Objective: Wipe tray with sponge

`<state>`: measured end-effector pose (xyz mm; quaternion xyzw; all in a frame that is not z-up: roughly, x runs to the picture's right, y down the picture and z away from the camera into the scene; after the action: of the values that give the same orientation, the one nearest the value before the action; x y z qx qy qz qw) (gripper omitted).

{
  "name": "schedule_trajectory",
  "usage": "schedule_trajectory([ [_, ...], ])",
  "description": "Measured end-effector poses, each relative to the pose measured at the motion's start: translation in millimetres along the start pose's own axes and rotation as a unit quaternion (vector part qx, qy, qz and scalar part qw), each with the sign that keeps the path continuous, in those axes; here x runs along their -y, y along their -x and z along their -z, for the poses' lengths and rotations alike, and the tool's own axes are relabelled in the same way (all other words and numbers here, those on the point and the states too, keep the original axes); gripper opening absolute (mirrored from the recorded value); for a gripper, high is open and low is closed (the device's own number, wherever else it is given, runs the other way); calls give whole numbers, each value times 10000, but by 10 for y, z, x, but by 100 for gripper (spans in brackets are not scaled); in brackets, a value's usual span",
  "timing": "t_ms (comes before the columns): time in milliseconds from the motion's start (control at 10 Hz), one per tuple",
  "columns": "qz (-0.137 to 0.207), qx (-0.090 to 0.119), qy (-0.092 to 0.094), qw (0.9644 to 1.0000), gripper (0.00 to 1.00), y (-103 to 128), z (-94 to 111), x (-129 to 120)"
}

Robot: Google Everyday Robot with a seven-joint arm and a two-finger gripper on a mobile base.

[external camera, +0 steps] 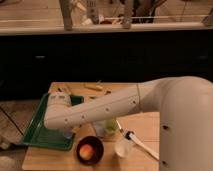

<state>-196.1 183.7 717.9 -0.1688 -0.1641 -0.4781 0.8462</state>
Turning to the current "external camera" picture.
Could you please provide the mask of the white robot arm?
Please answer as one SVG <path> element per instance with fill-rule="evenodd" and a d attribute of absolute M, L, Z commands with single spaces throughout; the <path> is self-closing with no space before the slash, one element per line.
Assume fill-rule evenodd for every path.
<path fill-rule="evenodd" d="M 167 77 L 73 106 L 63 92 L 49 95 L 44 125 L 52 130 L 136 113 L 160 114 L 159 171 L 213 171 L 213 82 Z"/>

